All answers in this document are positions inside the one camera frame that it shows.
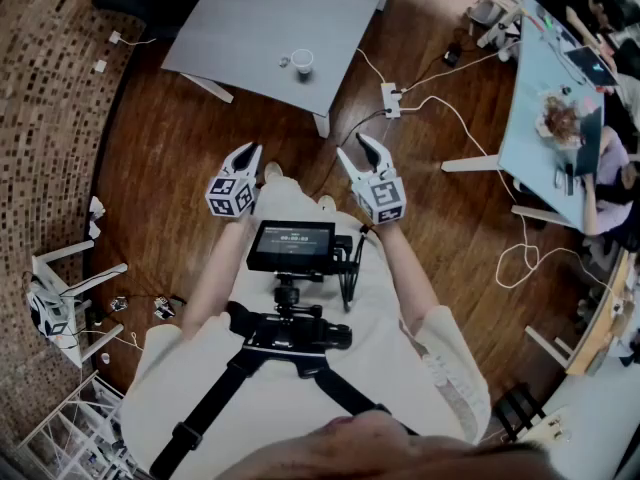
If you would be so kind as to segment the grey table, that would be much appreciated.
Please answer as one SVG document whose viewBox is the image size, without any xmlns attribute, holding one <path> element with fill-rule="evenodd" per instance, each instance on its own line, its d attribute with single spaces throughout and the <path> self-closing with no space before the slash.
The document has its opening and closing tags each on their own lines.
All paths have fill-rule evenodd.
<svg viewBox="0 0 640 480">
<path fill-rule="evenodd" d="M 199 0 L 162 64 L 218 98 L 226 86 L 313 115 L 330 133 L 330 109 L 369 23 L 386 0 Z M 302 82 L 279 60 L 297 49 L 314 55 Z"/>
</svg>

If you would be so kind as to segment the beige trousers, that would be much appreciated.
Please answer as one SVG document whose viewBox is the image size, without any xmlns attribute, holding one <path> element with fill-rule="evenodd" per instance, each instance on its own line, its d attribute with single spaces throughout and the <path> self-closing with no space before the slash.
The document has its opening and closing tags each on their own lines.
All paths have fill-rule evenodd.
<svg viewBox="0 0 640 480">
<path fill-rule="evenodd" d="M 363 226 L 358 219 L 338 209 L 335 213 L 324 212 L 297 181 L 286 176 L 263 185 L 252 220 L 256 226 L 263 220 L 334 223 L 335 233 L 350 236 L 353 247 L 360 241 Z"/>
</svg>

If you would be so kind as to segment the white power strip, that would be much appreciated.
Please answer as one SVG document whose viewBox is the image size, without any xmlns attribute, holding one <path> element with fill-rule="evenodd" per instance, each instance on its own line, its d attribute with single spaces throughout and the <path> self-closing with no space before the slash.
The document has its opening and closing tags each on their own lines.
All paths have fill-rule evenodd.
<svg viewBox="0 0 640 480">
<path fill-rule="evenodd" d="M 381 93 L 385 117 L 387 119 L 400 118 L 400 102 L 403 97 L 403 92 L 396 88 L 395 83 L 384 82 L 381 84 Z"/>
</svg>

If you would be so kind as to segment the light blue table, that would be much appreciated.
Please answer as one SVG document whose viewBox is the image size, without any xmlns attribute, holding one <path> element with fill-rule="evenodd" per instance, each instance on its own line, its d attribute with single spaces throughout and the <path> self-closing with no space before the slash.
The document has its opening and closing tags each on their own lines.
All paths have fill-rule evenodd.
<svg viewBox="0 0 640 480">
<path fill-rule="evenodd" d="M 551 207 L 549 211 L 513 206 L 512 212 L 581 230 L 585 195 L 576 166 L 580 142 L 562 145 L 545 127 L 547 103 L 556 97 L 574 103 L 578 114 L 599 116 L 603 95 L 564 54 L 563 28 L 535 0 L 521 0 L 501 22 L 520 19 L 518 70 L 508 122 L 499 152 L 449 160 L 448 173 L 504 171 Z"/>
</svg>

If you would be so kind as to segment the person's right forearm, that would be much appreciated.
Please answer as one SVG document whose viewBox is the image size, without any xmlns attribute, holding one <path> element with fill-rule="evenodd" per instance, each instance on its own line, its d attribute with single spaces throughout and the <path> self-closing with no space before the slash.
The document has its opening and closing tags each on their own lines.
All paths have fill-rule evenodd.
<svg viewBox="0 0 640 480">
<path fill-rule="evenodd" d="M 399 224 L 378 225 L 376 233 L 385 252 L 402 318 L 410 333 L 416 335 L 439 300 Z"/>
</svg>

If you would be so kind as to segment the black chest monitor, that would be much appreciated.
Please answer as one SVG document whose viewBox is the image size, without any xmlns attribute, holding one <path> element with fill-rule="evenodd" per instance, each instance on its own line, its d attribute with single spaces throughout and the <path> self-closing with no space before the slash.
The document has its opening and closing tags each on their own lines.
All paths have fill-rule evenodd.
<svg viewBox="0 0 640 480">
<path fill-rule="evenodd" d="M 251 271 L 328 275 L 334 245 L 333 223 L 263 220 L 246 263 Z"/>
</svg>

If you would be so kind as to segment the black stool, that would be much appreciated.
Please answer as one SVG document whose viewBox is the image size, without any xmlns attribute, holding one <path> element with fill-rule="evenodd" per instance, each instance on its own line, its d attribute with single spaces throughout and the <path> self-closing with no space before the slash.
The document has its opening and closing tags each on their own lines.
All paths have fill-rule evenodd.
<svg viewBox="0 0 640 480">
<path fill-rule="evenodd" d="M 534 427 L 533 419 L 546 417 L 542 405 L 533 397 L 527 383 L 518 383 L 494 405 L 493 416 L 502 425 L 507 442 L 516 442 L 518 434 Z"/>
</svg>

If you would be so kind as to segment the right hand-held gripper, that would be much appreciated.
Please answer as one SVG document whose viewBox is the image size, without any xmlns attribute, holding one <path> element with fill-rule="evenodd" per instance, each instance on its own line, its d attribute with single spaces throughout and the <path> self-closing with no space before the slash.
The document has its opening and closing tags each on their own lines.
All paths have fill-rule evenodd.
<svg viewBox="0 0 640 480">
<path fill-rule="evenodd" d="M 341 147 L 337 158 L 352 183 L 352 192 L 360 208 L 374 225 L 397 221 L 406 212 L 406 194 L 402 179 L 392 168 L 389 150 L 373 137 L 357 132 L 356 139 L 372 168 L 360 171 Z"/>
</svg>

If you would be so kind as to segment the white stool frame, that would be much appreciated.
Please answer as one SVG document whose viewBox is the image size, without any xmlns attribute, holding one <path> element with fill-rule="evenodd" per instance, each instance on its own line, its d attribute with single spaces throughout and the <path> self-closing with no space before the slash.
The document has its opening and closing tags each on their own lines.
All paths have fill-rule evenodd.
<svg viewBox="0 0 640 480">
<path fill-rule="evenodd" d="M 92 306 L 92 301 L 85 297 L 86 292 L 126 273 L 128 271 L 127 264 L 120 263 L 75 284 L 64 281 L 52 268 L 53 263 L 83 253 L 94 246 L 94 241 L 87 240 L 52 252 L 34 255 L 32 257 L 31 278 L 27 288 L 28 291 L 31 284 L 38 284 L 49 292 L 57 294 L 65 302 L 68 307 L 69 321 L 68 327 L 62 335 L 45 337 L 36 330 L 59 349 L 78 369 L 82 369 L 94 354 L 111 340 L 119 337 L 124 331 L 124 325 L 118 323 L 112 330 L 100 333 L 95 343 L 84 346 L 81 339 L 87 334 L 87 331 L 78 327 L 77 320 Z"/>
</svg>

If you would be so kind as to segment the crumpled white paper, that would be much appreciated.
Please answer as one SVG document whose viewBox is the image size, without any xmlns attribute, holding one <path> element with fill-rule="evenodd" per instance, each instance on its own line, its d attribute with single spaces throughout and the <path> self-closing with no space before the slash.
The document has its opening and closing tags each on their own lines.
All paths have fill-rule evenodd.
<svg viewBox="0 0 640 480">
<path fill-rule="evenodd" d="M 89 205 L 89 229 L 88 234 L 92 240 L 96 240 L 100 234 L 101 229 L 97 225 L 97 221 L 101 219 L 106 214 L 106 209 L 102 202 L 96 197 L 93 196 L 90 200 Z"/>
</svg>

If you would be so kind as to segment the open laptop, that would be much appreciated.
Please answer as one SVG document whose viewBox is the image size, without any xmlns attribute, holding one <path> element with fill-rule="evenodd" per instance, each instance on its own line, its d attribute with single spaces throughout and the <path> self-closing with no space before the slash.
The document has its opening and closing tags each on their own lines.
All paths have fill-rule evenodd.
<svg viewBox="0 0 640 480">
<path fill-rule="evenodd" d="M 615 87 L 618 84 L 608 64 L 592 47 L 573 48 L 565 53 L 565 57 L 594 87 Z"/>
</svg>

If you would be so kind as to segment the round white table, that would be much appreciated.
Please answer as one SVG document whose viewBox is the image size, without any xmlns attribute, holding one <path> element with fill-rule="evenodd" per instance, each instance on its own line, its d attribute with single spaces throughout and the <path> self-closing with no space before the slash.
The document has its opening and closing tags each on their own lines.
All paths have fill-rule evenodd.
<svg viewBox="0 0 640 480">
<path fill-rule="evenodd" d="M 570 408 L 567 405 L 562 406 L 540 419 L 531 428 L 523 430 L 518 435 L 518 441 L 536 442 L 546 447 L 567 442 L 572 437 L 569 416 Z"/>
</svg>

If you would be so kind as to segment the beige shirt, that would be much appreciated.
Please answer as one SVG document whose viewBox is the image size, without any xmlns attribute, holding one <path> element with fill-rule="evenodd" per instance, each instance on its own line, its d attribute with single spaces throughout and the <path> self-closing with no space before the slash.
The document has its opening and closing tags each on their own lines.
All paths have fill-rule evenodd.
<svg viewBox="0 0 640 480">
<path fill-rule="evenodd" d="M 328 318 L 348 325 L 353 344 L 331 351 L 332 370 L 400 422 L 423 436 L 447 436 L 475 444 L 490 418 L 490 396 L 449 308 L 439 305 L 416 335 L 408 330 L 383 246 L 365 245 L 356 299 L 338 306 L 335 281 L 305 283 L 303 292 Z M 210 318 L 191 339 L 172 325 L 151 329 L 122 406 L 124 441 L 149 469 L 241 347 L 230 318 Z M 179 465 L 175 480 L 206 480 L 267 445 L 296 438 L 346 411 L 292 364 L 270 361 L 249 377 L 204 432 L 198 448 Z"/>
</svg>

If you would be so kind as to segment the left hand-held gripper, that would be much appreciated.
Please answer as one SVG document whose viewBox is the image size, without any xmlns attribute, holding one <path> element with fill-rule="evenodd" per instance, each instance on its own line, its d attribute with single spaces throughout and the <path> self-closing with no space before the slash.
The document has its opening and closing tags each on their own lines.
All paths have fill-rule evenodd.
<svg viewBox="0 0 640 480">
<path fill-rule="evenodd" d="M 257 177 L 262 151 L 262 145 L 249 142 L 225 158 L 223 170 L 210 180 L 205 193 L 207 206 L 214 216 L 239 219 L 253 212 L 258 199 Z"/>
</svg>

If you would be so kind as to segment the person's left forearm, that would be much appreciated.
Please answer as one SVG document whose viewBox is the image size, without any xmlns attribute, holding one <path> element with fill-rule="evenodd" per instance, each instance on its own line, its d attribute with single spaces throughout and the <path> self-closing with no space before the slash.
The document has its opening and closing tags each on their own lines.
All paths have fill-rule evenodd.
<svg viewBox="0 0 640 480">
<path fill-rule="evenodd" d="M 225 225 L 188 299 L 181 326 L 184 339 L 193 338 L 226 309 L 251 233 L 249 214 Z"/>
</svg>

